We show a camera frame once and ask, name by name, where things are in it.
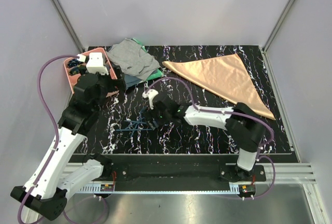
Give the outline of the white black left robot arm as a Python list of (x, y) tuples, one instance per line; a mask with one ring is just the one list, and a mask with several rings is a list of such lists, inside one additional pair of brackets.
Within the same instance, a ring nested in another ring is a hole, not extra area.
[(78, 77), (74, 93), (55, 124), (55, 136), (36, 171), (23, 186), (15, 186), (10, 195), (22, 206), (53, 221), (64, 211), (68, 200), (94, 179), (113, 176), (113, 162), (95, 153), (80, 168), (66, 177), (62, 173), (77, 146), (97, 121), (100, 105), (107, 95), (119, 89), (106, 65), (91, 68)]

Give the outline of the blue plastic spoon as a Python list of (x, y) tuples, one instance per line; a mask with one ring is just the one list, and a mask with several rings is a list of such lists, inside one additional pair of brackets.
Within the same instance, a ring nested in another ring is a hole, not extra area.
[[(128, 126), (140, 126), (140, 125), (145, 125), (145, 121), (133, 121), (133, 120), (127, 120), (127, 123), (129, 124)], [(132, 137), (136, 131), (131, 131), (130, 136)]]

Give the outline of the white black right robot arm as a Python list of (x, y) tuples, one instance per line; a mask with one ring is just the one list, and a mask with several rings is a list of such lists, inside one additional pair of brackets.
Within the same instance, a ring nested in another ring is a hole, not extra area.
[(153, 130), (170, 122), (225, 130), (238, 145), (239, 156), (235, 169), (237, 178), (245, 181), (254, 175), (253, 167), (266, 127), (244, 103), (237, 103), (234, 107), (214, 108), (156, 101), (152, 107), (143, 110), (143, 116)]

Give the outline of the peach satin napkin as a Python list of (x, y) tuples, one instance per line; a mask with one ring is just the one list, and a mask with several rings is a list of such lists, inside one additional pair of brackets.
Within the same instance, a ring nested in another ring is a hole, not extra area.
[(191, 62), (163, 61), (162, 64), (182, 78), (229, 102), (244, 103), (256, 114), (275, 120), (237, 54)]

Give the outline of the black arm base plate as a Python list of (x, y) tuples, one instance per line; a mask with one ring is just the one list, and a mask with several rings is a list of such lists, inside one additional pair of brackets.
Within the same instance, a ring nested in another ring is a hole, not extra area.
[(113, 162), (116, 184), (208, 185), (265, 182), (264, 167), (236, 170), (236, 155), (106, 155)]

